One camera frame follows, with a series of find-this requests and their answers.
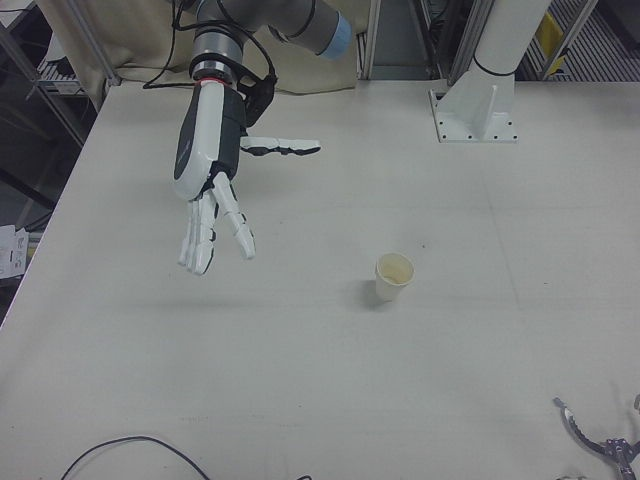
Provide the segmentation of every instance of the robotic hand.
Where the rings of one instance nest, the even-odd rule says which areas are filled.
[[[197,23],[181,26],[183,11],[195,13]],[[316,141],[247,136],[247,127],[273,100],[277,81],[271,59],[253,37],[262,25],[269,25],[279,40],[329,59],[339,57],[351,39],[348,22],[322,0],[200,0],[197,5],[195,0],[181,1],[174,28],[196,30],[190,65],[196,86],[180,130],[174,188],[189,202],[179,263],[196,275],[203,275],[213,259],[213,228],[219,215],[227,220],[244,258],[255,256],[253,234],[231,186],[240,150],[258,156],[320,150]],[[269,63],[264,79],[242,65],[247,40]]]

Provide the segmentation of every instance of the floor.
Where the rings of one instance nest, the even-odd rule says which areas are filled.
[[[565,29],[581,4],[581,0],[554,0],[549,11]],[[544,56],[536,42],[532,42],[528,54],[534,69],[541,70]],[[570,46],[562,72],[549,80],[637,82],[640,81],[640,50],[626,48],[600,9],[596,8]]]
[[[51,30],[37,11],[30,14],[27,21],[30,22],[28,28],[19,37],[23,50],[37,64]],[[31,84],[0,51],[0,168],[56,201],[80,148],[42,99],[30,92]],[[66,102],[87,127],[93,124],[95,111],[88,99],[74,98]],[[46,219],[48,213],[48,209],[0,182],[0,225],[43,230],[46,221],[38,220]],[[0,281],[0,323],[18,284],[18,280]]]

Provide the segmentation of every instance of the white table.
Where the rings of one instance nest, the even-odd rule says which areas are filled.
[[[0,478],[154,434],[214,479],[615,478],[567,434],[640,417],[640,85],[519,84],[517,145],[436,141],[427,84],[277,96],[241,159],[258,256],[176,265],[190,93],[112,89],[0,331]],[[372,296],[386,251],[416,277]],[[82,479],[196,478],[153,445]]]

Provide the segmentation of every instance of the white paper cup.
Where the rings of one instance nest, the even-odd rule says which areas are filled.
[[[413,264],[404,255],[386,253],[376,262],[376,293],[391,302],[413,279]]]

